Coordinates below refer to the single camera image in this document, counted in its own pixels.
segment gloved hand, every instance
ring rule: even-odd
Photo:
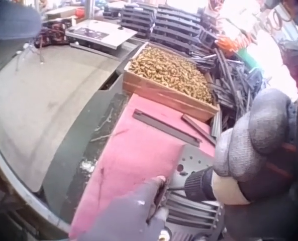
[[[154,198],[164,182],[164,177],[153,178],[135,191],[114,199],[95,220],[92,228],[77,240],[158,240],[168,210],[161,207],[155,213],[152,211],[156,209]]]
[[[295,125],[289,122],[295,121],[295,114],[287,95],[277,89],[265,89],[254,99],[250,112],[222,133],[212,176],[217,200],[228,205],[244,205],[290,188],[294,181],[295,153],[282,146],[287,133],[294,136],[289,126]]]

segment wooden box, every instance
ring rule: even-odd
[[[171,50],[158,47],[151,43],[145,43],[132,59],[135,59],[148,44],[180,56]],[[143,98],[166,105],[202,122],[208,121],[220,110],[219,105],[216,103],[215,105],[211,105],[206,102],[199,101],[177,90],[167,88],[162,84],[154,82],[153,80],[132,73],[129,71],[131,60],[124,68],[123,90],[125,92],[129,94],[135,93]],[[212,82],[212,78],[208,73],[205,75],[205,78],[208,82]]]

